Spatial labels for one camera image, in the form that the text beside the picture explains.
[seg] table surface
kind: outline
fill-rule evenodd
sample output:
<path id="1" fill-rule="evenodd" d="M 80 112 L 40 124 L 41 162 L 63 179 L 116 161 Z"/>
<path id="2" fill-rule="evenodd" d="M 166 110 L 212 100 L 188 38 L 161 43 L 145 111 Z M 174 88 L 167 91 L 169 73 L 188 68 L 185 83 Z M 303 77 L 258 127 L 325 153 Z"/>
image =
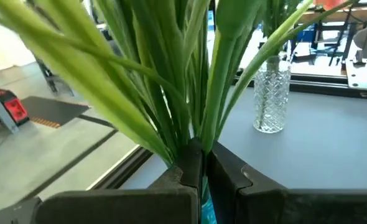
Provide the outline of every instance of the table surface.
<path id="1" fill-rule="evenodd" d="M 283 131 L 252 126 L 253 89 L 227 120 L 219 142 L 290 189 L 367 189 L 367 100 L 290 92 Z M 152 156 L 122 189 L 142 189 L 166 166 Z"/>

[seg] clear glass vase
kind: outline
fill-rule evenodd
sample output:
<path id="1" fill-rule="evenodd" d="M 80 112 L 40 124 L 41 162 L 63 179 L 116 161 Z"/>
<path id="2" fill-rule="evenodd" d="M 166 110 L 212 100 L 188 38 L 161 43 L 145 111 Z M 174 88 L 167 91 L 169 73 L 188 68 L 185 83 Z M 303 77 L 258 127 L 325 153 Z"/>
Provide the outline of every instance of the clear glass vase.
<path id="1" fill-rule="evenodd" d="M 256 117 L 254 128 L 276 133 L 284 127 L 290 87 L 290 63 L 279 56 L 269 57 L 254 79 Z"/>

